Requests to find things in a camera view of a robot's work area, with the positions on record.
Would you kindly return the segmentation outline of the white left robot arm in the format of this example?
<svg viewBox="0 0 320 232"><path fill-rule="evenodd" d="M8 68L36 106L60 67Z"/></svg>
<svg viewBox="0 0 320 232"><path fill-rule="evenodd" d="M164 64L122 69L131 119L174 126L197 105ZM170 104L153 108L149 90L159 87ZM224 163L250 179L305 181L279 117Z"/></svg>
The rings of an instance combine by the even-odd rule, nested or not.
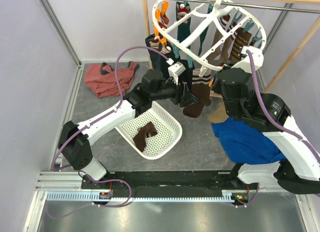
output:
<svg viewBox="0 0 320 232"><path fill-rule="evenodd" d="M108 171L94 158L91 146L110 130L147 112L154 101L164 99L179 107L198 102L188 84L179 81L176 74L165 79L160 70L150 69L118 104L78 124L66 122L59 138L59 153L74 170L85 172L99 189L106 188L110 183Z"/></svg>

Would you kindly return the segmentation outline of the brown striped-cuff sock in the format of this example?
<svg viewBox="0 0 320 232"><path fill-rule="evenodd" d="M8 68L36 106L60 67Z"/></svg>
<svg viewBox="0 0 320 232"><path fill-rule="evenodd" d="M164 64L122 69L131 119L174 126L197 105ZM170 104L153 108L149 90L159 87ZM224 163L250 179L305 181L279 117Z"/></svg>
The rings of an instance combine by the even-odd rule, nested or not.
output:
<svg viewBox="0 0 320 232"><path fill-rule="evenodd" d="M203 108L211 105L209 83L211 81L211 70L207 70L203 76L200 76L200 69L194 69L192 72L191 93L198 99L198 103L187 106L183 109L183 114L191 118L197 118L201 115Z"/></svg>
<svg viewBox="0 0 320 232"><path fill-rule="evenodd" d="M152 122L148 122L143 127L138 128L138 133L133 137L136 148L140 152L143 152L147 146L146 139L157 134L158 132Z"/></svg>

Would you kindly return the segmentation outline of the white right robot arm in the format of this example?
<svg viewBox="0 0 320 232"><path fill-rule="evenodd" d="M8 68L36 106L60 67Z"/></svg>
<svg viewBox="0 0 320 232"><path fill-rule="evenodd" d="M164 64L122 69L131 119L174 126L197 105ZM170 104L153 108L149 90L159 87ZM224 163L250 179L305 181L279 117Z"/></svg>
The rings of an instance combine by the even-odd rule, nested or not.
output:
<svg viewBox="0 0 320 232"><path fill-rule="evenodd" d="M298 195L319 194L320 155L303 138L290 109L277 95L261 93L255 74L223 68L213 90L222 95L210 122L214 135L234 162L229 183L279 185Z"/></svg>

